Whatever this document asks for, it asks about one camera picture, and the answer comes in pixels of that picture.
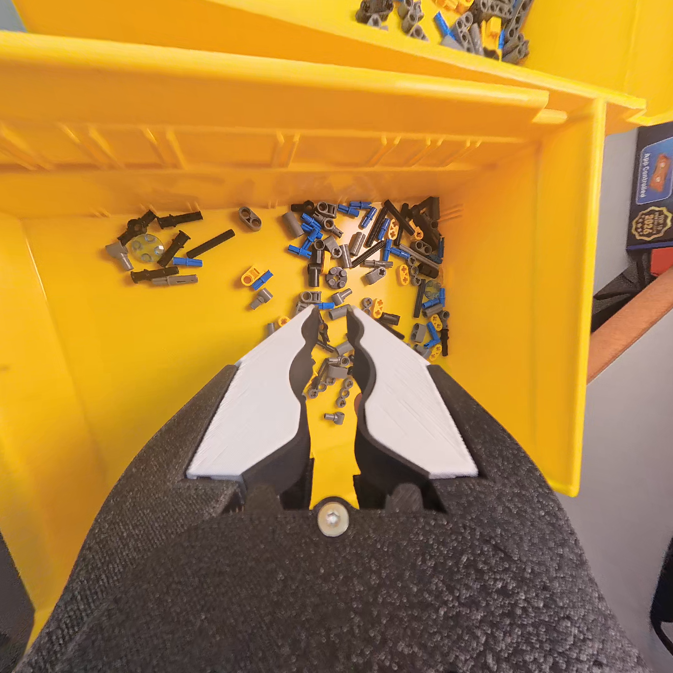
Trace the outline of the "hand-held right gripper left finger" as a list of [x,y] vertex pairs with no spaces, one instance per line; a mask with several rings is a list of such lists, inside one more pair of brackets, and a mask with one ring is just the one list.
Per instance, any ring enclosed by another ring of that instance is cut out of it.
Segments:
[[299,479],[310,457],[304,390],[320,324],[318,308],[304,309],[238,361],[187,478]]

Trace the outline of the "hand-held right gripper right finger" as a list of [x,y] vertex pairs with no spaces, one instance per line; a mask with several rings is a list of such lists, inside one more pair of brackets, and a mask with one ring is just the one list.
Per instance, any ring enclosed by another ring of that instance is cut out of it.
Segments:
[[429,362],[359,308],[347,311],[353,377],[361,392],[356,456],[361,474],[402,480],[383,457],[421,480],[475,477],[478,468],[431,376]]

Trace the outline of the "yellow plastic bin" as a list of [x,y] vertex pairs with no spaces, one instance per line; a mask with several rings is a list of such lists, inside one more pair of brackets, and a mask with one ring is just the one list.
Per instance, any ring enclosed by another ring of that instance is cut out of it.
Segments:
[[672,120],[671,1],[533,1],[529,55],[503,63],[441,45],[422,1],[427,40],[407,36],[397,9],[388,29],[359,23],[360,1],[14,1],[23,26],[48,36],[171,46],[546,88],[552,106],[605,97],[630,123]]
[[149,438],[289,315],[306,199],[440,198],[444,366],[579,491],[596,90],[1,32],[1,533],[32,640]]

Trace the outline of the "heap of blue grey parts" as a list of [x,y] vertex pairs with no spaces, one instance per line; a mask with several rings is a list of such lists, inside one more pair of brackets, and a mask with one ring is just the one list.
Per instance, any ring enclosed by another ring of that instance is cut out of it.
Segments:
[[[159,253],[144,238],[122,236],[136,259],[120,281],[110,344],[107,409],[119,423],[162,425],[209,378],[252,349],[301,307],[318,304],[324,315],[374,292],[376,304],[400,312],[393,299],[420,267],[431,278],[444,251],[430,234],[416,242],[383,204],[383,197],[327,196],[322,189],[282,195],[238,189],[227,200],[205,202],[181,195],[141,201],[139,233],[169,243],[185,230],[177,249],[179,273],[165,274]],[[429,256],[431,265],[421,260]]]

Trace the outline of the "heap of grey lego parts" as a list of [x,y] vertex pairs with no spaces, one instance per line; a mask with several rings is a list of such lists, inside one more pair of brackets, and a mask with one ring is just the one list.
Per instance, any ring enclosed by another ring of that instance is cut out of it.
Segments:
[[[433,1],[431,18],[439,44],[494,61],[521,64],[530,54],[523,29],[534,1]],[[409,37],[428,42],[423,27],[422,1],[360,1],[355,20],[377,29],[388,29],[397,16],[399,29]]]

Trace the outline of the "robot kit box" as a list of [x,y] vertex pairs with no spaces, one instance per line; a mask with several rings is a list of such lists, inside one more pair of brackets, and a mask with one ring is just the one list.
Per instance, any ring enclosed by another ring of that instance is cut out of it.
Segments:
[[637,132],[627,252],[672,246],[672,122]]

